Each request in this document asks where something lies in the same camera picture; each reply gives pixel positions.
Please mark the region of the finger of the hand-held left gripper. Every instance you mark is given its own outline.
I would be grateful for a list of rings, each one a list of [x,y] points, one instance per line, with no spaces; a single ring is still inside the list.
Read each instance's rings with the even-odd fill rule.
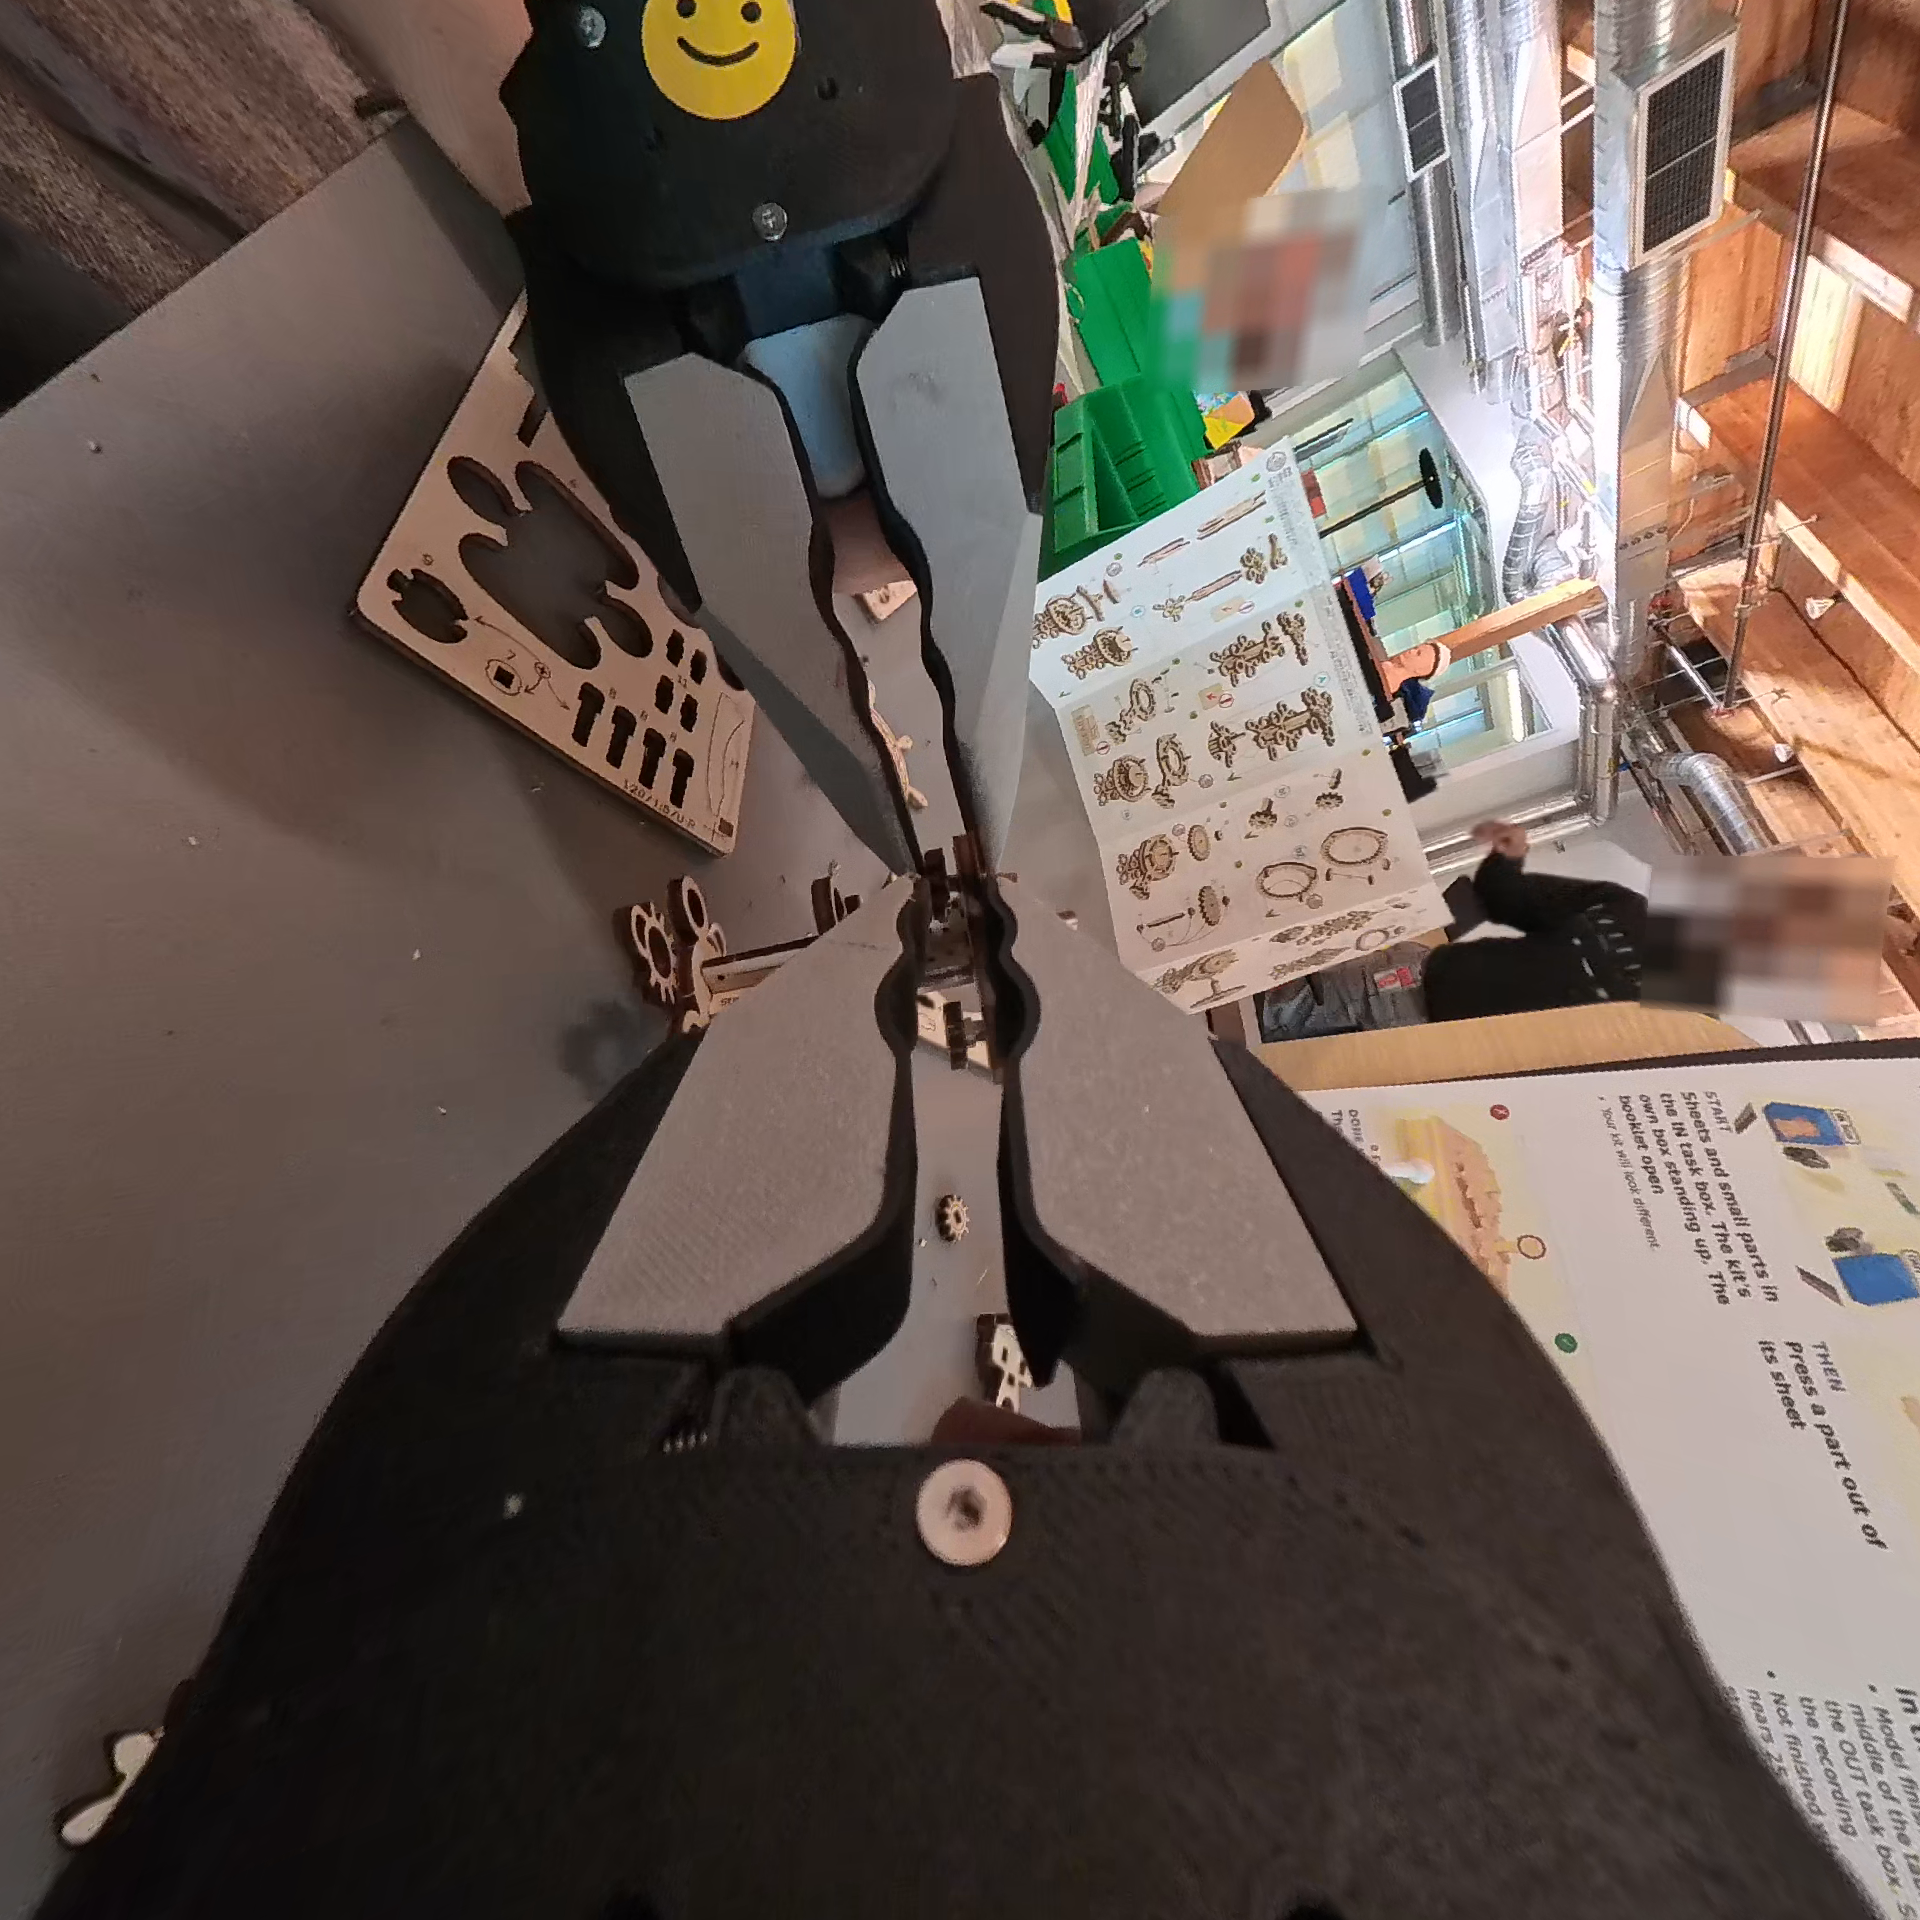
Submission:
[[[981,280],[905,292],[851,378],[876,504],[915,567],[957,802],[981,868],[998,874],[1023,781],[1042,517]]]
[[[832,553],[782,394],[697,352],[625,393],[716,644],[840,822],[887,872],[920,849],[873,689],[834,613]]]

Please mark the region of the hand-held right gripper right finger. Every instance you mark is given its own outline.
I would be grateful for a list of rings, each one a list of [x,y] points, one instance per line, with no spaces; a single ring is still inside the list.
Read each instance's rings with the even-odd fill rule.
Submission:
[[[1349,1346],[1359,1324],[1202,1021],[1017,882],[988,890],[1000,1218],[1041,1380]]]

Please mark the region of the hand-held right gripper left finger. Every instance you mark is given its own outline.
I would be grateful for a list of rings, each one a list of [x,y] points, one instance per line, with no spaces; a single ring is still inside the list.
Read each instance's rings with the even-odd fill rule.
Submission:
[[[559,1319],[589,1351],[837,1393],[912,1292],[920,894],[892,880],[714,1021]]]

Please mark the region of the wooden model axle assembly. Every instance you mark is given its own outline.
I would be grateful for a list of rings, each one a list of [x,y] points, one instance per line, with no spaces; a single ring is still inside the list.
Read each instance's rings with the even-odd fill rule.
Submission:
[[[988,974],[987,884],[1004,882],[967,828],[924,853],[916,880],[922,901],[922,958],[915,972],[916,1039],[940,1048],[957,1070],[998,1072]],[[728,1009],[771,983],[828,935],[853,925],[860,901],[842,890],[839,868],[813,882],[814,930],[801,939],[731,951],[728,937],[692,876],[674,876],[667,903],[641,901],[616,917],[635,961],[637,988],[665,1018],[670,1036],[704,1033]]]

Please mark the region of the green plastic bin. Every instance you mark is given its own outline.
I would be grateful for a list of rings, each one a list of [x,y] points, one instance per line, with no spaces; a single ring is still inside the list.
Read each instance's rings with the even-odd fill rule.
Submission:
[[[1201,493],[1211,452],[1188,388],[1141,374],[1063,405],[1047,467],[1041,579],[1115,544]]]
[[[1064,263],[1068,321],[1093,393],[1147,378],[1190,401],[1160,364],[1150,269],[1150,244],[1132,234],[1098,248],[1077,246]]]

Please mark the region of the wooden sheet with large cutouts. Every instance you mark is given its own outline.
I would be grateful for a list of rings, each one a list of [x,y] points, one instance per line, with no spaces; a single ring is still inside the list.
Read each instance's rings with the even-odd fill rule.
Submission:
[[[739,847],[757,705],[661,593],[547,406],[526,301],[357,588],[362,627],[698,849]]]

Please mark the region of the light wooden board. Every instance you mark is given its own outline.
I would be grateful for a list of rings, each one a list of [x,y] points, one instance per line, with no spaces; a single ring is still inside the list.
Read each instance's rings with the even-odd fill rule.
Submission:
[[[1295,1093],[1419,1088],[1721,1057],[1759,1045],[1708,1015],[1596,1005],[1272,1043],[1255,1048]]]

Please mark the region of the folded instruction booklet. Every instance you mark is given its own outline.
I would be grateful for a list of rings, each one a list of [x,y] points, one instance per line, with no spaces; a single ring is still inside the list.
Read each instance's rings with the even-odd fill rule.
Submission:
[[[1204,1013],[1443,930],[1295,445],[1042,581],[1033,632],[1149,988]]]

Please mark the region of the white instruction poster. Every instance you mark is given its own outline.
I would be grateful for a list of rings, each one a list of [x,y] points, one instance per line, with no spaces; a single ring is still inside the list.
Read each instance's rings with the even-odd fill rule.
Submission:
[[[1548,1351],[1788,1797],[1884,1916],[1916,1916],[1916,1054],[1309,1104]]]

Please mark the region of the ceiling vent unit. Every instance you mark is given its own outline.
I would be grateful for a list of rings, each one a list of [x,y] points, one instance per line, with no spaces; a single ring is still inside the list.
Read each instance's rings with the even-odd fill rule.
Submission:
[[[1678,254],[1723,216],[1735,119],[1739,25],[1715,15],[1634,90],[1626,260],[1631,270]]]

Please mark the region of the wooden bone-shaped piece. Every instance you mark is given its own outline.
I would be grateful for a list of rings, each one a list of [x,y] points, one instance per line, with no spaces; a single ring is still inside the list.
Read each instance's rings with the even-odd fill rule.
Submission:
[[[57,1816],[57,1843],[65,1852],[76,1855],[100,1838],[135,1782],[157,1758],[165,1738],[166,1728],[160,1724],[109,1737],[104,1743],[106,1782],[89,1789]]]

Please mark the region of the silver air duct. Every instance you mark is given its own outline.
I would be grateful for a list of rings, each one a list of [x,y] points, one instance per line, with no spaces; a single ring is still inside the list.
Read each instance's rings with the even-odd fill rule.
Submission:
[[[1655,815],[1668,842],[1686,855],[1760,857],[1823,853],[1830,835],[1784,839],[1765,819],[1754,782],[1715,753],[1685,745],[1620,683],[1589,623],[1548,627],[1548,646],[1579,697],[1579,729],[1571,786],[1531,817],[1531,832],[1547,840],[1596,835],[1620,819],[1633,788]]]

